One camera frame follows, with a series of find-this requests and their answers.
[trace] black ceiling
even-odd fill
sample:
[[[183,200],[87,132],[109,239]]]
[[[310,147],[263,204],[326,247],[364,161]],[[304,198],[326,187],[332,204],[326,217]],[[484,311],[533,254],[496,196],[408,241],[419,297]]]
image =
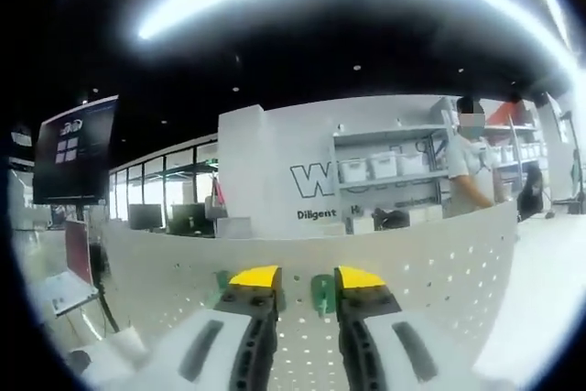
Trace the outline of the black ceiling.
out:
[[[554,29],[538,0],[517,1]],[[507,99],[558,69],[478,0],[234,0],[154,41],[136,37],[152,0],[36,2],[52,6],[23,11],[39,29],[20,57],[34,64],[22,89],[38,105],[21,102],[19,117],[35,131],[83,98],[120,94],[113,165],[214,133],[218,114],[250,104],[384,93]]]

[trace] white floor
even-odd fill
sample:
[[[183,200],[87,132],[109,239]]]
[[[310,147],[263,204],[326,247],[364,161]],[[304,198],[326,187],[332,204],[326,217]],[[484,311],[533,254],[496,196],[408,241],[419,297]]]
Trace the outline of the white floor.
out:
[[[571,337],[586,292],[586,216],[519,225],[509,287],[476,371],[531,386]]]
[[[532,219],[519,225],[519,236],[505,300],[475,371],[525,387],[545,372],[580,315],[586,292],[586,216]],[[50,243],[40,243],[32,235],[16,240],[29,281],[63,270],[59,240],[45,240]],[[117,300],[109,299],[119,324],[126,328],[125,317],[116,316]],[[55,320],[49,329],[62,351],[111,334],[97,302]]]

